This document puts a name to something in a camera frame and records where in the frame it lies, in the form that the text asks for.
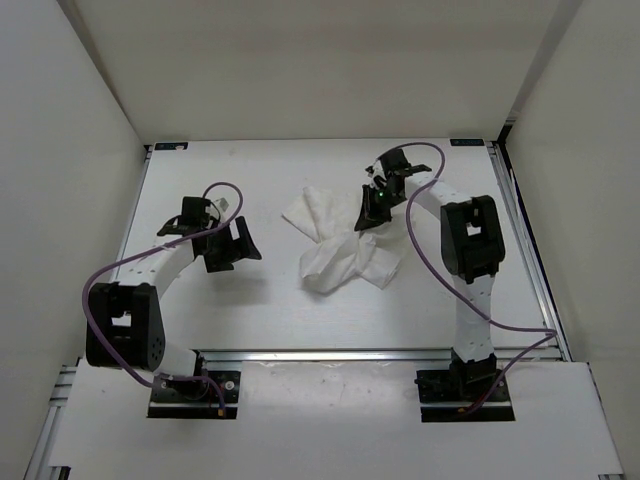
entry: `black bracket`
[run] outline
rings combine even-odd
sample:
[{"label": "black bracket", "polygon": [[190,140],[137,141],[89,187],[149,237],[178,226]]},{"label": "black bracket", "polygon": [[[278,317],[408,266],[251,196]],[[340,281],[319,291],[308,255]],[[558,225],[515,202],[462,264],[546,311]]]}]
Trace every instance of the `black bracket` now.
[{"label": "black bracket", "polygon": [[212,370],[207,375],[218,384],[224,395],[224,417],[218,411],[218,397],[209,384],[194,382],[197,388],[187,392],[184,390],[185,382],[171,382],[159,377],[153,381],[147,417],[235,420],[238,416],[241,373]]},{"label": "black bracket", "polygon": [[500,374],[483,382],[484,390],[476,397],[460,394],[459,380],[451,370],[418,370],[418,385],[422,423],[433,422],[510,422],[515,420],[506,379],[477,411],[462,415],[461,408],[468,407],[482,395]]},{"label": "black bracket", "polygon": [[[156,287],[96,283],[89,291],[89,309],[109,343],[134,368],[154,371],[164,355],[165,337]],[[131,314],[130,325],[114,324],[114,318]],[[96,367],[119,368],[91,328],[87,328],[87,361]]]},{"label": "black bracket", "polygon": [[[362,186],[362,206],[354,227],[356,232],[390,222],[391,209],[407,199],[405,178],[418,172],[431,171],[426,165],[411,165],[400,148],[382,155],[378,160],[385,178],[373,177],[377,189],[370,185]],[[367,167],[365,171],[372,175],[373,167]]]},{"label": "black bracket", "polygon": [[189,142],[159,142],[153,147],[156,151],[162,150],[186,150],[189,147]]},{"label": "black bracket", "polygon": [[493,353],[483,360],[463,362],[451,350],[449,373],[461,399],[474,401],[486,392],[496,378],[497,367],[498,360]]},{"label": "black bracket", "polygon": [[[212,218],[207,213],[207,208],[212,205],[211,200],[202,197],[184,197],[182,199],[182,212],[167,220],[158,232],[158,236],[164,235],[191,235],[215,228],[218,219]],[[211,235],[205,235],[191,241],[193,255],[202,255],[207,273],[233,270],[233,263],[244,258],[262,260],[244,217],[236,217],[238,238],[234,239],[231,233],[231,225]]]},{"label": "black bracket", "polygon": [[[469,233],[469,227],[478,228]],[[488,195],[440,208],[442,260],[451,275],[467,283],[495,275],[505,257],[496,202]]]},{"label": "black bracket", "polygon": [[481,138],[452,138],[449,140],[452,147],[484,147]]}]

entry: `white tissue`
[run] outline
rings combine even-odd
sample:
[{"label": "white tissue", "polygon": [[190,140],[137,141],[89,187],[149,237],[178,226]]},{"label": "white tissue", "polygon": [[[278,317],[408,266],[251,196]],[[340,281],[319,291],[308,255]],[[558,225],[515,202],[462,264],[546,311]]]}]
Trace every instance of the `white tissue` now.
[{"label": "white tissue", "polygon": [[404,204],[392,210],[392,222],[364,233],[353,231],[360,204],[360,195],[306,187],[282,213],[317,244],[300,257],[305,288],[328,293],[359,275],[382,289],[393,279],[407,247]]}]

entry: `white table surface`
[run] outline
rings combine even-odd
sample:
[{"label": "white table surface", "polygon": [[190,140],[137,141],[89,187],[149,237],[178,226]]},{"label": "white table surface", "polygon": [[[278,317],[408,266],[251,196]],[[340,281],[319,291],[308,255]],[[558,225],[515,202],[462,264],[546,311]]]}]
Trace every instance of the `white table surface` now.
[{"label": "white table surface", "polygon": [[145,418],[149,391],[80,365],[51,464],[69,480],[585,480],[621,473],[589,368],[521,364],[515,422],[423,424],[411,362],[243,364],[237,420]]},{"label": "white table surface", "polygon": [[[543,319],[484,147],[451,147],[443,178],[471,195],[491,195],[498,205],[507,250],[493,293],[493,315],[503,323],[542,326]],[[201,195],[215,181],[237,184],[242,214],[262,261],[244,260],[233,272],[207,274],[202,259],[169,288],[161,309],[167,338],[200,349],[433,349],[450,348],[453,297],[409,249],[396,278],[379,290],[358,278],[323,296],[299,287],[298,260],[313,242],[281,212],[303,187],[360,192],[364,168],[400,140],[297,140],[190,142],[183,151],[155,151],[150,160],[126,255],[150,246],[155,233],[180,212],[183,196]],[[406,150],[412,163],[436,167],[429,147]],[[212,191],[235,205],[230,189]],[[419,238],[438,268],[439,223],[419,213]],[[493,331],[498,347],[519,347],[535,335]]]}]

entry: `black mounting base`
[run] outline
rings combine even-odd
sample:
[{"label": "black mounting base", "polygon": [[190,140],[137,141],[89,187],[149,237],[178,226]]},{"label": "black mounting base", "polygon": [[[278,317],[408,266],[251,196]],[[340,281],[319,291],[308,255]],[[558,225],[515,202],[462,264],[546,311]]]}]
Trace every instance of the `black mounting base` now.
[{"label": "black mounting base", "polygon": [[[461,415],[459,410],[468,407],[473,401],[460,395],[460,389],[449,370],[419,370],[415,383],[418,385],[422,423],[515,420],[506,380],[501,382],[482,408],[469,415]],[[487,382],[486,388],[492,383],[493,379]]]},{"label": "black mounting base", "polygon": [[149,399],[147,418],[235,420],[238,416],[240,372],[213,370],[208,372],[208,375],[220,386],[224,394],[225,416],[218,412],[218,398],[215,392],[203,389],[194,396],[185,395],[172,388],[170,382],[156,377]]}]

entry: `white wall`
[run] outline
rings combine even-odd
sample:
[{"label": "white wall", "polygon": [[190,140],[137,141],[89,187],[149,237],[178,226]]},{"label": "white wall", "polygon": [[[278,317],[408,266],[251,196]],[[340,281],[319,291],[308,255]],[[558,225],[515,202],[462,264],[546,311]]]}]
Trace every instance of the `white wall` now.
[{"label": "white wall", "polygon": [[637,0],[585,1],[508,143],[570,346],[591,363],[629,478],[640,478],[638,18]]},{"label": "white wall", "polygon": [[576,3],[61,1],[144,142],[495,139],[557,5]]},{"label": "white wall", "polygon": [[53,0],[0,2],[0,146],[0,478],[21,479],[144,157]]}]

